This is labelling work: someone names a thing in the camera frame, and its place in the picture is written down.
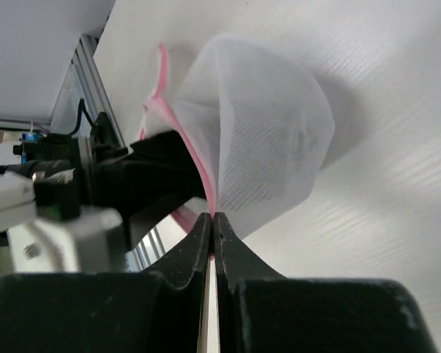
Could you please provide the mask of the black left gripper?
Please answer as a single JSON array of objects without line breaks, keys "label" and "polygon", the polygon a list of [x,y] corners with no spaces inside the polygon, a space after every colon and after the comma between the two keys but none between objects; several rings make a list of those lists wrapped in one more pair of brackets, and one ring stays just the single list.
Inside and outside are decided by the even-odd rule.
[{"label": "black left gripper", "polygon": [[105,112],[90,124],[90,137],[78,138],[82,116],[87,113],[78,115],[76,126],[68,134],[50,133],[14,146],[13,152],[23,154],[25,163],[0,165],[0,175],[11,172],[36,177],[36,205],[58,220],[78,217],[81,205],[95,200],[97,164],[128,154],[128,149],[118,143]]}]

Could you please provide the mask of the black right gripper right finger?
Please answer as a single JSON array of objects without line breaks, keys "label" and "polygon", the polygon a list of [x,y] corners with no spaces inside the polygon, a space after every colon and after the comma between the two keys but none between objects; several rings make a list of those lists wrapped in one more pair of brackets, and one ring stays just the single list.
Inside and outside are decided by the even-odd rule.
[{"label": "black right gripper right finger", "polygon": [[212,224],[222,352],[435,352],[410,292],[389,279],[292,279]]}]

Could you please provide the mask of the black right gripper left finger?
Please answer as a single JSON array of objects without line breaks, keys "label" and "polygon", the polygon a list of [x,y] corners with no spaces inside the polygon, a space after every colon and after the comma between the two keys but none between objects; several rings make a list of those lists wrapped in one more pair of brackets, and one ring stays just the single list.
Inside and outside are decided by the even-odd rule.
[{"label": "black right gripper left finger", "polygon": [[0,279],[0,352],[205,352],[212,221],[138,273]]}]

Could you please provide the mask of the black bra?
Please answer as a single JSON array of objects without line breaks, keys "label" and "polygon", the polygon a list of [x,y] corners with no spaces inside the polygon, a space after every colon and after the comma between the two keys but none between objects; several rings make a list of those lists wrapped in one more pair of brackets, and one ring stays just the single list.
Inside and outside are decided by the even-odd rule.
[{"label": "black bra", "polygon": [[129,159],[135,166],[123,183],[129,188],[125,213],[154,210],[169,196],[181,196],[182,200],[168,214],[184,231],[189,231],[198,214],[188,210],[185,203],[195,197],[205,200],[206,196],[198,169],[180,134],[162,132],[131,147]]}]

